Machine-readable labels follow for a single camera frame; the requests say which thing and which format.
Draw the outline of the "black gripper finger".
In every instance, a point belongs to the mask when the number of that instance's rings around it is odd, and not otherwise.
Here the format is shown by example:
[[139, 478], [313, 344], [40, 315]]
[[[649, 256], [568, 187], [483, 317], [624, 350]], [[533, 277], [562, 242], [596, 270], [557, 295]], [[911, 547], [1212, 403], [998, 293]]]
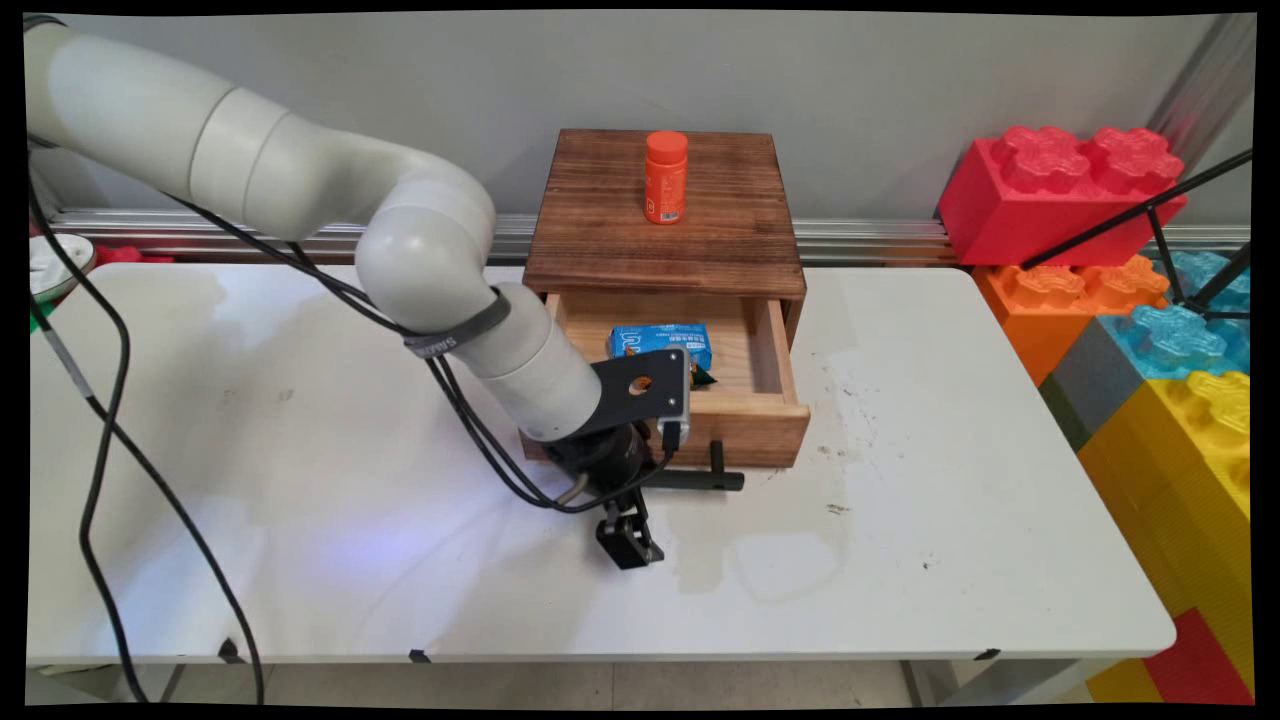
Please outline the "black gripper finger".
[[626, 514], [626, 537], [630, 557], [627, 565], [652, 565], [666, 559], [664, 551], [653, 539], [649, 528], [649, 511], [641, 488], [634, 489], [630, 509]]
[[616, 498], [604, 503], [605, 518], [596, 525], [596, 542], [621, 570], [645, 568], [649, 565], [627, 565], [630, 557], [626, 537], [626, 514], [631, 496]]

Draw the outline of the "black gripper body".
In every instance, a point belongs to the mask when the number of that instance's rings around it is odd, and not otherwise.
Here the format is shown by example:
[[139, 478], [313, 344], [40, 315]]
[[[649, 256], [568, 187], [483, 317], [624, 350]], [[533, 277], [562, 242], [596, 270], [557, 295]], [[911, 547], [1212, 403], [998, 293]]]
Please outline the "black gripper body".
[[573, 480], [559, 498], [576, 498], [588, 491], [607, 495], [653, 469], [649, 438], [648, 424], [635, 421], [545, 443], [544, 455]]

